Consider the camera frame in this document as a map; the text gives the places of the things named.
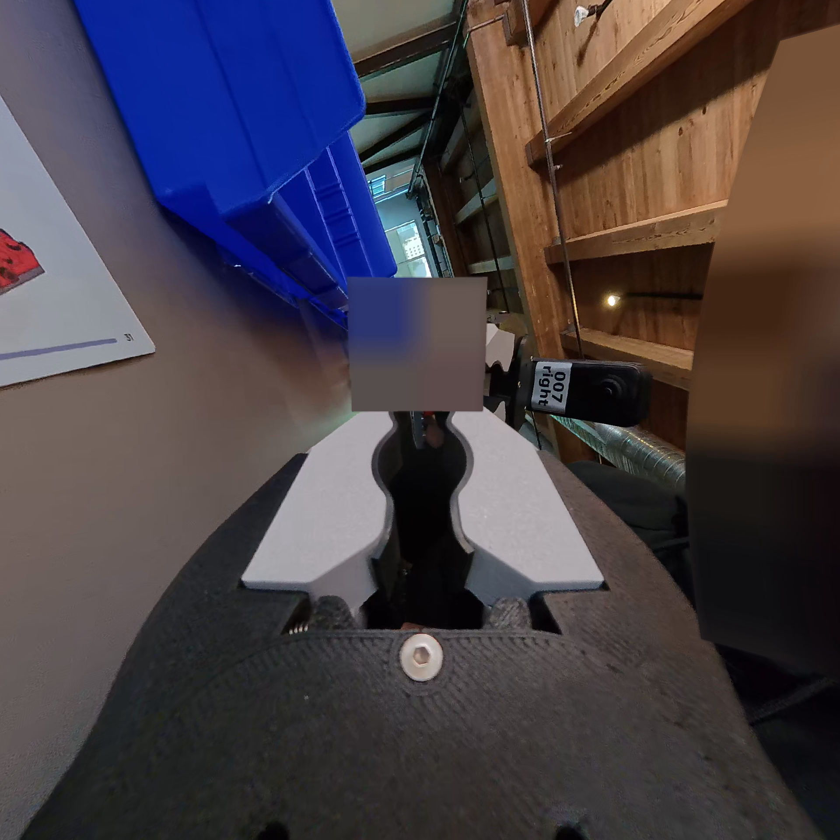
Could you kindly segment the blue plastic bin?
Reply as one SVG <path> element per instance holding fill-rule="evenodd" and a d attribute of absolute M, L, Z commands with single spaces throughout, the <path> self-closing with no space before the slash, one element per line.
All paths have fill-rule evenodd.
<path fill-rule="evenodd" d="M 204 184 L 154 194 L 275 293 L 310 299 L 337 318 L 346 315 L 348 295 L 338 271 L 279 189 L 228 215 L 218 210 Z"/>
<path fill-rule="evenodd" d="M 393 277 L 396 262 L 349 132 L 307 168 L 343 277 Z"/>
<path fill-rule="evenodd" d="M 266 200 L 364 115 L 330 1 L 78 1 L 160 204 Z"/>

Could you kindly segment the background window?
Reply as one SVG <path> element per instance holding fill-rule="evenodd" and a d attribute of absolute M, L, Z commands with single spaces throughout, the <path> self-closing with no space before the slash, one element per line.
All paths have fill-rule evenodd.
<path fill-rule="evenodd" d="M 396 277 L 437 277 L 428 248 L 421 210 L 407 186 L 387 186 L 388 177 L 368 180 L 368 186 L 381 219 L 387 243 L 396 263 Z"/>

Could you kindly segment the silver flexible duct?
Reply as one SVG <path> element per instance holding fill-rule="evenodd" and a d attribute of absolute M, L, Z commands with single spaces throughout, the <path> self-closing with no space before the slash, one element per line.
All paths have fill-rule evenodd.
<path fill-rule="evenodd" d="M 598 455 L 626 473 L 686 494 L 686 455 L 640 427 L 592 423 L 567 416 L 552 419 Z"/>

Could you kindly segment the thin metal ceiling pipe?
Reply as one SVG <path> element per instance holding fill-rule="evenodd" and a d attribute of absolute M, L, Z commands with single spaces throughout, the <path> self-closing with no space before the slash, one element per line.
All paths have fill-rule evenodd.
<path fill-rule="evenodd" d="M 541 89 L 541 81 L 539 76 L 539 66 L 538 66 L 538 59 L 537 59 L 537 52 L 536 46 L 534 41 L 534 33 L 532 28 L 532 18 L 530 14 L 530 5 L 529 1 L 522 1 L 521 2 L 522 8 L 522 16 L 524 20 L 524 27 L 526 30 L 526 37 L 528 43 L 528 51 L 530 54 L 531 59 L 531 67 L 532 67 L 532 75 L 534 79 L 534 86 L 538 100 L 538 108 L 539 108 L 539 117 L 541 123 L 541 131 L 543 136 L 543 150 L 545 153 L 545 160 L 548 166 L 548 173 L 549 173 L 549 183 L 551 187 L 552 199 L 553 199 L 553 207 L 556 216 L 556 223 L 558 228 L 558 236 L 560 238 L 560 250 L 561 255 L 563 258 L 563 271 L 564 277 L 566 281 L 566 285 L 569 292 L 570 298 L 570 307 L 572 311 L 572 323 L 574 328 L 574 337 L 576 341 L 576 347 L 578 350 L 578 354 L 581 359 L 585 357 L 585 353 L 583 350 L 582 338 L 581 338 L 581 323 L 580 323 L 580 316 L 579 316 L 579 309 L 577 306 L 577 300 L 575 296 L 575 289 L 574 289 L 574 281 L 572 277 L 571 271 L 571 258 L 569 257 L 568 247 L 566 242 L 566 237 L 564 235 L 564 228 L 563 228 L 563 219 L 561 213 L 561 206 L 560 206 L 560 195 L 558 191 L 556 173 L 557 167 L 553 161 L 553 138 L 550 136 L 550 129 L 549 129 L 549 121 L 547 120 L 545 107 L 543 103 L 543 95 Z"/>

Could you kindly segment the white instruction booklet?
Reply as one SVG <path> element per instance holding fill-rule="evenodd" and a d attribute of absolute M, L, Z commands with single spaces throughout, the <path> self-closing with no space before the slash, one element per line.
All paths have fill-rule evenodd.
<path fill-rule="evenodd" d="M 2 101 L 1 386 L 154 352 L 151 337 Z"/>

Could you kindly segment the person's dark jacket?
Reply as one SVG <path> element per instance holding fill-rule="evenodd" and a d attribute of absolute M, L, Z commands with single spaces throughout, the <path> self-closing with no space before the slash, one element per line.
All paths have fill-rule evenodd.
<path fill-rule="evenodd" d="M 647 545 L 695 607 L 686 499 L 595 461 L 570 472 Z M 764 751 L 825 838 L 839 838 L 838 683 L 815 672 L 717 646 Z"/>

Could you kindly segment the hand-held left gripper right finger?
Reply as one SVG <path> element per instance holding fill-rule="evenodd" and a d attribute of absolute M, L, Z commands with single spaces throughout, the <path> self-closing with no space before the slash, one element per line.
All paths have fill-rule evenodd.
<path fill-rule="evenodd" d="M 604 576 L 539 451 L 493 413 L 451 413 L 466 468 L 451 500 L 455 536 L 472 553 L 465 588 L 503 597 L 600 589 Z"/>

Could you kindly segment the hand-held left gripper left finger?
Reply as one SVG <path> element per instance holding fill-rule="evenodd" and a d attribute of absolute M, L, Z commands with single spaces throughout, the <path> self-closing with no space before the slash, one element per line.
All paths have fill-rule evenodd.
<path fill-rule="evenodd" d="M 341 598 L 358 615 L 375 593 L 371 560 L 389 538 L 393 502 L 377 459 L 396 424 L 359 413 L 309 451 L 241 582 L 250 590 Z"/>

